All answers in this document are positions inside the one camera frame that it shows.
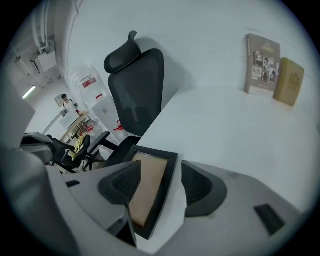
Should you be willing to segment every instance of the headrest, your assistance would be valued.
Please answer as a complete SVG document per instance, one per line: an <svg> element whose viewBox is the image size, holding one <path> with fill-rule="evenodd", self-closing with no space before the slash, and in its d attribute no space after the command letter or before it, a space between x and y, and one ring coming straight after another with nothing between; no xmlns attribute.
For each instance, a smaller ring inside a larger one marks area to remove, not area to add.
<svg viewBox="0 0 320 256"><path fill-rule="evenodd" d="M21 147L46 145L50 148L53 154L56 152L54 142L48 137L39 132L25 133L21 142Z"/></svg>
<svg viewBox="0 0 320 256"><path fill-rule="evenodd" d="M135 41L136 35L136 31L131 31L126 43L105 58L104 70L107 73L113 74L124 69L141 55L140 47Z"/></svg>

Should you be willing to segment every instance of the yellow book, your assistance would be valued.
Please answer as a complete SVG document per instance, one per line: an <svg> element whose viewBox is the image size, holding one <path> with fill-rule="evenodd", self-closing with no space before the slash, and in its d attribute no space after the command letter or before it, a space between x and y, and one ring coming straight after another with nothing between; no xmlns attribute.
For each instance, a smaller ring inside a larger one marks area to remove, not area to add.
<svg viewBox="0 0 320 256"><path fill-rule="evenodd" d="M305 70L288 58L281 60L281 73L274 98L293 106L298 98Z"/></svg>

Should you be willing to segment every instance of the white plastic cover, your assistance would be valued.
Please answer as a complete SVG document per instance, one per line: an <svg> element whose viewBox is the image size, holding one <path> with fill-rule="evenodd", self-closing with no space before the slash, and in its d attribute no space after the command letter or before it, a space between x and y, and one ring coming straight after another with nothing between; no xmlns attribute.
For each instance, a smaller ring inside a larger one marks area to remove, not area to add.
<svg viewBox="0 0 320 256"><path fill-rule="evenodd" d="M88 109L106 96L105 85L99 78L96 70L86 64L75 67L69 75L71 86Z"/></svg>

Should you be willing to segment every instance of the desk surface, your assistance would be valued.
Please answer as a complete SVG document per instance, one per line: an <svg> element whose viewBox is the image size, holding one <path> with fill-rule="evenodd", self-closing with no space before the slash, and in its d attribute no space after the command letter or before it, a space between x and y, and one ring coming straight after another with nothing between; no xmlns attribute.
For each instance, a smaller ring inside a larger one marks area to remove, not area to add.
<svg viewBox="0 0 320 256"><path fill-rule="evenodd" d="M179 90L139 146L179 154L166 204L152 237L138 248L156 252L183 225L186 194L181 161L254 177L303 212L319 179L320 136L298 108L223 88Z"/></svg>

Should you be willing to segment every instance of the book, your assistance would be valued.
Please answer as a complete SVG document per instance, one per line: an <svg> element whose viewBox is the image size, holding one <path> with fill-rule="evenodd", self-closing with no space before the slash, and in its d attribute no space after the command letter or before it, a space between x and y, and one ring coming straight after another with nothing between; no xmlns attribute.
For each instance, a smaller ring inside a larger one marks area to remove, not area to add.
<svg viewBox="0 0 320 256"><path fill-rule="evenodd" d="M281 61L279 84L274 98L282 103L294 106L298 98L305 70L288 58Z"/></svg>
<svg viewBox="0 0 320 256"><path fill-rule="evenodd" d="M280 44L264 37L247 34L247 73L244 91L272 98L280 70Z"/></svg>

